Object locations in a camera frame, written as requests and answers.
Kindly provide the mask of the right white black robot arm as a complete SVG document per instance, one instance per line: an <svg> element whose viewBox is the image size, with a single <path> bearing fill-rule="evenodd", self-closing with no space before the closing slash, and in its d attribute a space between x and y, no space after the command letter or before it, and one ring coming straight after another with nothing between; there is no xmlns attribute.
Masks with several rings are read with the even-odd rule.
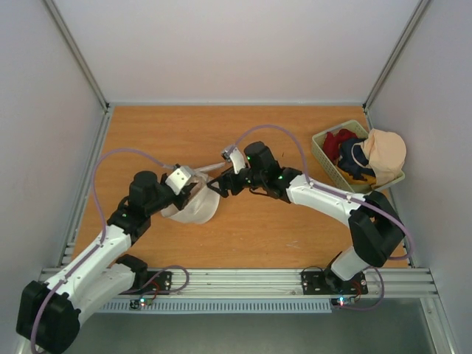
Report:
<svg viewBox="0 0 472 354"><path fill-rule="evenodd" d="M226 198L244 189L288 204L321 212L343 223L352 245L336 256L323 271L323 283L335 294L368 267L379 268L405 237L398 215L380 192L348 193L307 177L292 167L282 167L270 148L253 142L243 151L228 147L222 156L232 163L207 186Z"/></svg>

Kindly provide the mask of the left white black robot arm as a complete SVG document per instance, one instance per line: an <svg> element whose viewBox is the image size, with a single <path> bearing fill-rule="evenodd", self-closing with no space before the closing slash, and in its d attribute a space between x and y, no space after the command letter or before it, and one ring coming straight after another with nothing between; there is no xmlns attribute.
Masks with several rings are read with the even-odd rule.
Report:
<svg viewBox="0 0 472 354"><path fill-rule="evenodd" d="M45 282L25 286L16 332L29 339L32 353L64 353L104 304L147 288L147 264L127 251L150 228L152 215L187 205L194 175L187 166L175 166L162 177L148 170L137 173L128 195L88 247Z"/></svg>

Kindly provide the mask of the left circuit board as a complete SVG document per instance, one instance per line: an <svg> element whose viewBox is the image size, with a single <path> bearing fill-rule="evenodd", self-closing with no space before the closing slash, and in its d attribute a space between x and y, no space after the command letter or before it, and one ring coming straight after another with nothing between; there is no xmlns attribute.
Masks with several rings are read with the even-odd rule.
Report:
<svg viewBox="0 0 472 354"><path fill-rule="evenodd" d="M138 309L150 307L152 304L153 304L152 298L131 299L129 302L129 308L131 310L138 310Z"/></svg>

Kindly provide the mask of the circuit board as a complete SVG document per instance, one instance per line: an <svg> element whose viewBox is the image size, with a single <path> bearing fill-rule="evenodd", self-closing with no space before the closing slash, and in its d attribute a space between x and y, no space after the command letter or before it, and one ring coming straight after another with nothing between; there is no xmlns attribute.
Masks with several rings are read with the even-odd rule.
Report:
<svg viewBox="0 0 472 354"><path fill-rule="evenodd" d="M335 308L342 308L350 305L354 305L360 300L359 296L339 296L331 299L331 305Z"/></svg>
<svg viewBox="0 0 472 354"><path fill-rule="evenodd" d="M131 310L138 310L138 309L150 307L152 304L153 304L152 298L131 299L129 302L129 308Z"/></svg>

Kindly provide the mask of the red garment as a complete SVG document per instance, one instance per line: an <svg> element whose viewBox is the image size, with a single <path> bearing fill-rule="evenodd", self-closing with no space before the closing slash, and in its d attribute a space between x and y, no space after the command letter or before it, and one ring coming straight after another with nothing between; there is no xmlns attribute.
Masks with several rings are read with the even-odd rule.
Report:
<svg viewBox="0 0 472 354"><path fill-rule="evenodd" d="M341 144L349 139L357 138L358 136L355 133L345 128L340 129L336 134L327 132L322 150L331 162L335 162L340 156L339 149Z"/></svg>

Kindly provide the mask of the green perforated plastic basket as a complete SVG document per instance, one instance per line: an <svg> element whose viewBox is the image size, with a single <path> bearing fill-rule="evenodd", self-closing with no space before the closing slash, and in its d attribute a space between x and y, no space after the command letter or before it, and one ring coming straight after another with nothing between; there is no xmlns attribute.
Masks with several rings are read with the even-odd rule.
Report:
<svg viewBox="0 0 472 354"><path fill-rule="evenodd" d="M393 185L405 179L405 173L401 170L400 174L397 176L396 179L394 179L393 181L387 184L376 187L374 189L371 188L371 186L367 184L351 184L350 182L348 182L343 177L343 175L338 171L334 163L331 162L331 160L327 157L325 152L322 150L322 145L325 142L327 134L338 133L342 128L346 128L347 130L352 131L359 138L368 137L368 131L359 122L352 119L352 120L343 122L339 125L335 125L332 128L329 128L327 130L324 130L320 133L313 135L312 144L311 144L311 153L318 160L323 170L326 172L326 174L329 175L330 179L333 181L336 187L338 187L341 190L348 191L348 192L367 194L367 193L372 192L373 190L377 190L378 192L380 192L380 191L389 189Z"/></svg>

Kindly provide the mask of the yellow garment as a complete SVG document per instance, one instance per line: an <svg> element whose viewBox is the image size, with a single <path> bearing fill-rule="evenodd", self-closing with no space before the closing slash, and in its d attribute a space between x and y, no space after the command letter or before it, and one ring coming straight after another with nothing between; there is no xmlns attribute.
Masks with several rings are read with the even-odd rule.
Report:
<svg viewBox="0 0 472 354"><path fill-rule="evenodd" d="M338 172L346 180L348 184L357 184L357 185L376 185L377 178L375 176L370 176L366 174L361 174L359 177L355 177L348 172L339 169Z"/></svg>

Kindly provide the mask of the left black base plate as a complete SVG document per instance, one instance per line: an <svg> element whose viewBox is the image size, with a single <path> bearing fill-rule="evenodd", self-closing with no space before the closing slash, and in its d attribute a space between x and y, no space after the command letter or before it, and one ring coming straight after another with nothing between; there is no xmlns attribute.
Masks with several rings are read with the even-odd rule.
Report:
<svg viewBox="0 0 472 354"><path fill-rule="evenodd" d="M157 271L147 271L138 273L135 276L133 285L129 290L123 291L122 294L130 295L148 295L154 294L156 291L169 291L172 285L172 272L164 271L156 276Z"/></svg>

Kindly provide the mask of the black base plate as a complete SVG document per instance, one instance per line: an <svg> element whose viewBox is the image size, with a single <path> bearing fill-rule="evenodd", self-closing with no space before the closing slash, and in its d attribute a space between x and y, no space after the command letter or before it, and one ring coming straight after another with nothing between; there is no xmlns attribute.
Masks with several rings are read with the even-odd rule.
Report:
<svg viewBox="0 0 472 354"><path fill-rule="evenodd" d="M306 268L300 272L304 295L356 295L368 294L365 274L357 273L351 280L335 281L330 285L325 279L325 272L320 268Z"/></svg>
<svg viewBox="0 0 472 354"><path fill-rule="evenodd" d="M172 285L172 272L164 271L156 276L157 271L147 271L138 273L135 276L133 285L129 290L123 291L122 294L130 295L148 295L154 294L156 291L169 291Z"/></svg>

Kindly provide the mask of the left aluminium side rail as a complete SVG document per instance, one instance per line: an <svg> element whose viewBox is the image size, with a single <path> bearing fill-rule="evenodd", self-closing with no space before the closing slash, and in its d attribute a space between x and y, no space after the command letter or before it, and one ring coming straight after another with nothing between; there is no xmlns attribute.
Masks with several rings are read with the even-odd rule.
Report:
<svg viewBox="0 0 472 354"><path fill-rule="evenodd" d="M78 190L74 199L71 215L69 216L69 219L66 224L66 231L63 239L63 244L60 249L58 260L55 263L55 265L59 268L65 264L64 259L67 258L66 250L68 249L69 244L73 243L75 238L77 237L83 213L87 205L93 169L102 152L113 112L114 106L108 104L105 113L103 114L100 120L97 134L94 137L90 154L88 155L88 158L86 160L85 170L78 185Z"/></svg>

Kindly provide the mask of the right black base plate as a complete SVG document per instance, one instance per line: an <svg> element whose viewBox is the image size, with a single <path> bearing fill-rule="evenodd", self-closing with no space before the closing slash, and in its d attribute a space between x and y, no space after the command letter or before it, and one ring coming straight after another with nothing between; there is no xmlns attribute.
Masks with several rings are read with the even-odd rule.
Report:
<svg viewBox="0 0 472 354"><path fill-rule="evenodd" d="M368 294L365 274L357 273L351 280L335 281L330 285L325 279L325 272L320 268L306 268L300 272L304 295L356 295Z"/></svg>

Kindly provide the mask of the left aluminium frame post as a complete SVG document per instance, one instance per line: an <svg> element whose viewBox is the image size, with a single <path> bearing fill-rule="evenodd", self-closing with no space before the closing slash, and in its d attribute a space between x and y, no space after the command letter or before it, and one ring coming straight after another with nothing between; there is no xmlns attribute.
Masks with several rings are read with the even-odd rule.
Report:
<svg viewBox="0 0 472 354"><path fill-rule="evenodd" d="M92 74L89 65L86 62L86 59L83 57L82 52L77 45L76 40L74 39L68 25L66 24L62 14L60 13L59 7L57 6L56 2L53 0L43 0L43 5L45 6L48 14L51 16L52 20L55 22L55 26L58 29L61 37L66 42L69 51L72 54L75 62L79 66L81 72L83 73L86 81L88 82L91 90L94 93L94 96L97 98L101 108L104 111L108 110L109 103L105 98L101 88L99 87L94 75Z"/></svg>

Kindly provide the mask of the aluminium frame post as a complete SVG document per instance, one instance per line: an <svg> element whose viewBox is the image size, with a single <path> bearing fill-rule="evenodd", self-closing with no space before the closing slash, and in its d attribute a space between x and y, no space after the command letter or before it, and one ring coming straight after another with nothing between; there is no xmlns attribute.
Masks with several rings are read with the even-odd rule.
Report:
<svg viewBox="0 0 472 354"><path fill-rule="evenodd" d="M58 29L61 37L66 42L69 51L72 54L75 62L79 66L81 72L83 73L86 81L88 82L91 90L94 93L94 96L97 98L101 108L104 111L108 110L109 103L105 98L101 88L99 87L94 75L92 74L89 65L86 62L86 59L83 57L82 52L77 45L76 40L74 39L68 25L66 24L62 14L60 13L59 7L57 6L56 2L53 0L43 0L43 5L45 6L48 14L51 16L52 20L55 22L55 26Z"/></svg>
<svg viewBox="0 0 472 354"><path fill-rule="evenodd" d="M387 79L389 78L396 64L400 60L400 56L406 49L406 46L408 45L415 30L422 21L431 3L432 0L420 0L415 5L412 14L406 22L405 27L401 31L399 38L395 42L395 45L393 46L393 49L389 54L386 63L384 64L380 74L378 75L377 80L375 81L372 89L370 90L366 100L363 103L363 110L365 112L368 112L372 104L375 102L377 96L380 94Z"/></svg>

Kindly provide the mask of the aluminium front rail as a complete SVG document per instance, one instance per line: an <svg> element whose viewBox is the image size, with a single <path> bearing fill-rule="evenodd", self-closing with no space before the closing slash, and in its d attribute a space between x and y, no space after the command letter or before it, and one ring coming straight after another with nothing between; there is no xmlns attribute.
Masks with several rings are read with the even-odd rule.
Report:
<svg viewBox="0 0 472 354"><path fill-rule="evenodd" d="M59 292L66 292L74 300L79 300L92 290L115 292L108 296L115 298L152 298L153 296L180 296L202 299L237 298L285 298L302 296L300 269L170 269L172 285L169 291L156 291L148 295L122 294L131 288L131 273L123 267L115 271L93 271L90 275L79 271L67 274L65 268L51 268L42 272L40 279L50 287L60 281ZM368 294L363 299L385 298L436 298L438 296L431 272L424 268L373 268L364 270Z"/></svg>

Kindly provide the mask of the right aluminium frame post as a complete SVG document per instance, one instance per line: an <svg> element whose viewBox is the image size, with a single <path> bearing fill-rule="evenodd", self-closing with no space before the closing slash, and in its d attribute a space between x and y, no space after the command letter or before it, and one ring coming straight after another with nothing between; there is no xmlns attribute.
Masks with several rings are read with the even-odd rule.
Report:
<svg viewBox="0 0 472 354"><path fill-rule="evenodd" d="M372 89L370 90L366 100L363 103L363 110L365 112L368 112L372 104L375 102L377 96L380 94L387 79L389 78L396 64L400 60L400 56L406 49L406 46L408 45L415 30L422 21L431 3L432 0L420 0L415 5L412 14L406 22L405 27L401 31L399 38L395 42L395 45L393 46L393 49L389 54L386 63L384 64L380 74L378 75L377 80L375 81Z"/></svg>

